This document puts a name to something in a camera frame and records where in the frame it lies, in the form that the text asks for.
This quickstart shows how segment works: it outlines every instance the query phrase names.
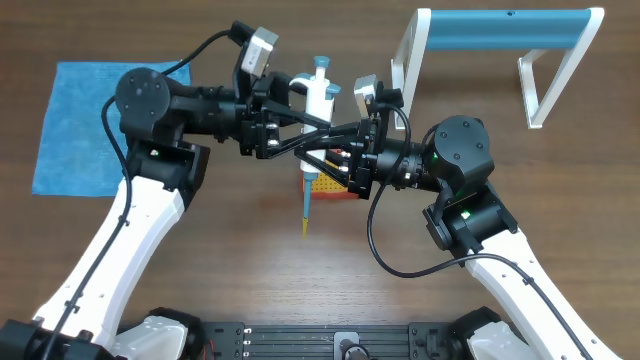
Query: blue towel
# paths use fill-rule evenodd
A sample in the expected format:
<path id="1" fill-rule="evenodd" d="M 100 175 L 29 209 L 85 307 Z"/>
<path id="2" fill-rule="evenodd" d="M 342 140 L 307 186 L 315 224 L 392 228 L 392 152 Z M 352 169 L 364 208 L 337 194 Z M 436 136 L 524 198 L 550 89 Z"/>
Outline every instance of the blue towel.
<path id="1" fill-rule="evenodd" d="M 163 71 L 176 63 L 58 63 L 44 118 L 32 192 L 37 195 L 115 195 L 122 170 L 102 127 L 102 106 L 127 71 L 138 67 Z M 189 65 L 171 77 L 190 84 Z M 111 130 L 126 154 L 125 137 L 119 128 L 120 113 L 115 104 L 107 114 Z"/>

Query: brown wood surface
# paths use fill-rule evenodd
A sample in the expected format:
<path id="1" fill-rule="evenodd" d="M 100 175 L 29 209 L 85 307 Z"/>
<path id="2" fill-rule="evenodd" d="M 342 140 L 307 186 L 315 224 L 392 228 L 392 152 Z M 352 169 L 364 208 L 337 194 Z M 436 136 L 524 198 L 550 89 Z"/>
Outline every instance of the brown wood surface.
<path id="1" fill-rule="evenodd" d="M 640 338 L 640 2 L 595 1 L 35 1 L 0 4 L 0 322 L 28 320 L 61 284 L 111 199 L 31 194 L 57 61 L 167 61 L 234 19 L 280 35 L 272 69 L 310 71 L 327 55 L 343 86 L 336 122 L 357 119 L 357 77 L 389 81 L 407 22 L 432 8 L 605 5 L 600 32 L 542 130 L 527 130 L 517 75 L 522 52 L 428 53 L 411 112 L 415 138 L 453 114 L 485 121 L 491 179 L 559 289 L 614 351 Z M 196 84 L 230 84 L 238 50 L 214 44 L 193 62 Z M 536 63 L 550 84 L 559 55 Z M 299 161 L 241 157 L 212 147 L 205 183 L 157 249 L 126 308 L 157 306 L 252 324 L 450 321 L 488 305 L 466 270 L 417 280 L 385 273 L 365 237 L 367 201 L 317 201 L 301 240 Z M 434 196 L 389 191 L 375 221 L 379 250 L 401 270 L 450 258 L 420 211 Z"/>

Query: blue bar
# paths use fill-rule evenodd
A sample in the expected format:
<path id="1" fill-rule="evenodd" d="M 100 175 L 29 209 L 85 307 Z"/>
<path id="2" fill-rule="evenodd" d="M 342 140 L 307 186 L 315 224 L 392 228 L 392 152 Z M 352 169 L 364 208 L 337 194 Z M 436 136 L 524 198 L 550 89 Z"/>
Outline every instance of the blue bar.
<path id="1" fill-rule="evenodd" d="M 572 49 L 590 17 L 590 9 L 432 10 L 427 49 Z"/>

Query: white and blue rack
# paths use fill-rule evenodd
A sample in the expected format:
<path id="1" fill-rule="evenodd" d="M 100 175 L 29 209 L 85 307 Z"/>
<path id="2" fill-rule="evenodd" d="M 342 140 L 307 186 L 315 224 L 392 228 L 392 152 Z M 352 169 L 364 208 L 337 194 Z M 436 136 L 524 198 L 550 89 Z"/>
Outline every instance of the white and blue rack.
<path id="1" fill-rule="evenodd" d="M 402 89 L 409 115 L 426 50 L 530 50 L 518 59 L 525 114 L 530 129 L 549 115 L 598 32 L 604 9 L 431 10 L 418 9 L 391 59 L 393 87 Z M 547 50 L 564 50 L 549 90 L 538 102 L 533 62 Z M 404 129 L 395 119 L 396 129 Z"/>

